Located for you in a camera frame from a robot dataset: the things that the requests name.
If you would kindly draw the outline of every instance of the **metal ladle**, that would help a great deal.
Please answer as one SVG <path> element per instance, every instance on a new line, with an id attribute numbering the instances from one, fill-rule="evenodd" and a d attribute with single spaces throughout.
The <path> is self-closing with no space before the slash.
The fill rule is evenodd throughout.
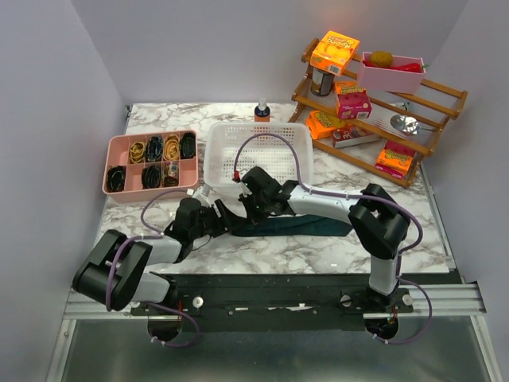
<path id="1" fill-rule="evenodd" d="M 433 129 L 422 127 L 414 117 L 403 114 L 393 115 L 390 119 L 390 125 L 406 135 L 417 135 L 421 130 L 434 131 Z"/>

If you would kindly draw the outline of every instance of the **yellow fruit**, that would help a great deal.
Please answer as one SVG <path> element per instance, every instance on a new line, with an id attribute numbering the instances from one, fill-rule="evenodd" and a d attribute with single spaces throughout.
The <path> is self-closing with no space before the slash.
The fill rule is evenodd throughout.
<path id="1" fill-rule="evenodd" d="M 369 62 L 371 62 L 374 66 L 378 66 L 379 68 L 389 68 L 392 65 L 392 54 L 384 51 L 373 52 L 369 56 Z"/>

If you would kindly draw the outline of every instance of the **robotic arm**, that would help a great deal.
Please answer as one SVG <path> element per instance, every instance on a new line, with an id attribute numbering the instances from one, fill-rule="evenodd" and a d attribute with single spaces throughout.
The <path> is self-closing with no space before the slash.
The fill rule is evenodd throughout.
<path id="1" fill-rule="evenodd" d="M 191 252 L 194 240 L 206 235 L 215 238 L 271 216 L 302 214 L 349 222 L 371 255 L 367 288 L 370 304 L 374 308 L 393 304 L 398 289 L 398 248 L 410 225 L 399 210 L 381 201 L 317 195 L 304 190 L 297 181 L 280 185 L 260 167 L 249 170 L 240 181 L 243 194 L 239 201 L 246 209 L 246 218 L 235 215 L 221 200 L 211 205 L 198 190 L 192 197 L 181 200 L 175 220 L 164 230 L 162 238 L 141 239 L 128 245 L 112 280 L 111 308 L 121 310 L 129 302 L 146 301 L 174 306 L 176 283 L 162 275 L 144 274 L 146 265 L 179 263 Z M 370 184 L 364 190 L 350 193 L 360 194 L 393 201 L 379 185 Z M 73 288 L 105 304 L 111 261 L 126 240 L 121 232 L 106 232 L 76 273 Z"/>

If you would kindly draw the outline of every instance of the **white plastic basket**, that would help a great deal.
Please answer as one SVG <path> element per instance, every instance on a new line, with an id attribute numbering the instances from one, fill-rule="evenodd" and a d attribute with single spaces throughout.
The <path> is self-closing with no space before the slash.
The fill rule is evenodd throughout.
<path id="1" fill-rule="evenodd" d="M 240 145 L 259 133 L 281 135 L 297 152 L 302 181 L 313 183 L 313 145 L 308 128 L 301 123 L 214 123 L 208 132 L 204 181 L 217 193 L 237 197 L 241 186 L 234 183 L 233 161 Z M 258 137 L 243 149 L 237 164 L 241 176 L 254 166 L 262 167 L 280 183 L 297 180 L 295 160 L 288 146 L 275 137 Z"/>

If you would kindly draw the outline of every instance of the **marble tabletop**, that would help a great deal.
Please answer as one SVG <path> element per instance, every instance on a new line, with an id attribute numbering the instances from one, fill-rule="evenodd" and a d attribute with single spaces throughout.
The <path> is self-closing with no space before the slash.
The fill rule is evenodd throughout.
<path id="1" fill-rule="evenodd" d="M 254 103 L 154 103 L 135 104 L 127 126 L 127 134 L 193 129 L 198 134 L 200 181 L 203 181 L 203 157 L 209 127 L 218 121 L 251 121 Z M 286 122 L 293 114 L 292 103 L 271 104 L 272 120 Z M 380 184 L 402 206 L 421 222 L 424 239 L 402 260 L 403 273 L 445 273 L 449 271 L 445 248 L 437 222 L 429 206 L 428 196 L 418 172 L 408 189 L 390 183 L 374 174 L 314 149 L 314 185 L 332 189 L 362 189 L 369 182 Z M 222 198 L 232 211 L 239 202 Z M 110 197 L 99 227 L 98 238 L 110 228 L 133 236 L 150 233 L 140 222 L 145 203 L 119 204 Z M 161 229 L 173 219 L 178 199 L 154 203 L 146 219 Z M 414 242 L 417 229 L 411 225 L 407 243 Z M 195 248 L 207 240 L 197 240 Z M 368 273 L 370 256 L 352 231 L 345 237 L 279 236 L 240 238 L 221 236 L 201 249 L 191 252 L 179 264 L 156 264 L 148 271 L 188 274 L 303 274 L 303 273 Z"/>

